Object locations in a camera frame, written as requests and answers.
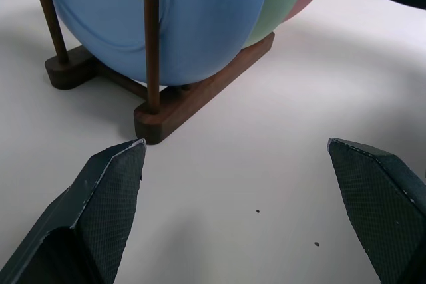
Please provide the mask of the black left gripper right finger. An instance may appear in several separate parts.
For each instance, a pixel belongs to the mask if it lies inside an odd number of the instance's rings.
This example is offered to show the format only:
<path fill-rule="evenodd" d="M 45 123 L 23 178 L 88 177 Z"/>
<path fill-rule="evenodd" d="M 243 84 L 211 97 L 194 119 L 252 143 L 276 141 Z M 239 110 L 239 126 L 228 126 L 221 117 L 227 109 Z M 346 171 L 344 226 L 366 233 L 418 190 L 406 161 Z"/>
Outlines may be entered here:
<path fill-rule="evenodd" d="M 330 138 L 349 221 L 381 283 L 425 282 L 425 182 L 389 152 Z"/>

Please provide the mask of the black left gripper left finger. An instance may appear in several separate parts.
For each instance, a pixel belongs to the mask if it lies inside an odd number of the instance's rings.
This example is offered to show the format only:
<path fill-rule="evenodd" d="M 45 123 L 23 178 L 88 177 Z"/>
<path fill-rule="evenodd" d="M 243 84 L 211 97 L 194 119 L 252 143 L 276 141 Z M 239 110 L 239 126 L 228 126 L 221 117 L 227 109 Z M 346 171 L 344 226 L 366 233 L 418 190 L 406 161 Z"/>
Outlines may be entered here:
<path fill-rule="evenodd" d="M 143 139 L 91 156 L 1 270 L 2 283 L 114 283 L 136 213 Z"/>

